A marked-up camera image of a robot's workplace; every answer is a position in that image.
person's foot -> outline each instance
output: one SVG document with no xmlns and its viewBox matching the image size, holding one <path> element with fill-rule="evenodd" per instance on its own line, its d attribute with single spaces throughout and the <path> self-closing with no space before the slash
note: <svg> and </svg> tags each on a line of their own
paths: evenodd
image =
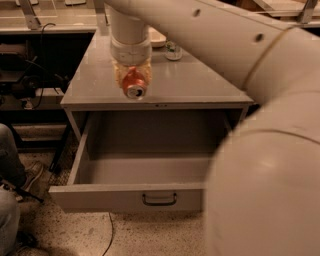
<svg viewBox="0 0 320 256">
<path fill-rule="evenodd" d="M 25 246 L 17 250 L 12 256 L 49 256 L 49 253 L 39 248 Z"/>
<path fill-rule="evenodd" d="M 18 231 L 16 246 L 9 256 L 49 256 L 49 254 L 37 246 L 37 239 L 30 233 Z"/>
<path fill-rule="evenodd" d="M 41 176 L 43 169 L 43 164 L 39 161 L 34 162 L 28 169 L 26 169 L 27 180 L 21 189 L 30 191 L 32 184 Z"/>
</svg>

floor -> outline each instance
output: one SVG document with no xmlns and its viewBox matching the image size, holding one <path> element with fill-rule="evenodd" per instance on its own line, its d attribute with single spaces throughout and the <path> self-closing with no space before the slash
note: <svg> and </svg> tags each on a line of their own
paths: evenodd
<svg viewBox="0 0 320 256">
<path fill-rule="evenodd" d="M 22 136 L 46 136 L 39 129 L 24 128 Z M 50 184 L 63 183 L 69 173 L 77 142 L 68 139 L 59 161 L 59 175 L 45 171 L 31 192 L 44 199 L 32 198 L 20 203 L 20 229 L 33 233 L 39 246 L 51 256 L 201 256 L 205 255 L 203 213 L 64 213 L 48 194 Z M 20 153 L 28 166 L 39 160 L 47 167 L 54 152 Z M 113 242 L 104 254 L 110 240 Z"/>
</svg>

workbench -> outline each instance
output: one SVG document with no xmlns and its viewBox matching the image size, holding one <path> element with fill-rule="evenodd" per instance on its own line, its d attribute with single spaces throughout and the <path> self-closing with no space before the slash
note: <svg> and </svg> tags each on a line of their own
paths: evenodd
<svg viewBox="0 0 320 256">
<path fill-rule="evenodd" d="M 212 156 L 252 99 L 187 52 L 169 61 L 154 49 L 147 95 L 130 100 L 109 47 L 97 29 L 61 101 L 79 148 L 51 196 L 65 212 L 203 209 Z"/>
</svg>

person's leg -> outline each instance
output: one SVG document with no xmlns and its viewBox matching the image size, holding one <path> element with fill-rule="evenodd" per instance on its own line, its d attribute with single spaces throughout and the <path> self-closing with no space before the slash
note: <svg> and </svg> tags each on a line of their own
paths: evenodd
<svg viewBox="0 0 320 256">
<path fill-rule="evenodd" d="M 14 249 L 19 218 L 20 209 L 14 195 L 0 190 L 0 255 Z"/>
<path fill-rule="evenodd" d="M 25 167 L 21 163 L 11 130 L 0 124 L 0 176 L 15 186 L 26 181 Z"/>
</svg>

drawer front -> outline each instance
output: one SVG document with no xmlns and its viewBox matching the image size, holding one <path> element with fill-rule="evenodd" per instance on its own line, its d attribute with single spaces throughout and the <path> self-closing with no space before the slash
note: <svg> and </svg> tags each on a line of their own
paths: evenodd
<svg viewBox="0 0 320 256">
<path fill-rule="evenodd" d="M 203 208 L 201 189 L 125 190 L 74 185 L 51 187 L 50 194 L 64 212 L 200 211 Z"/>
</svg>

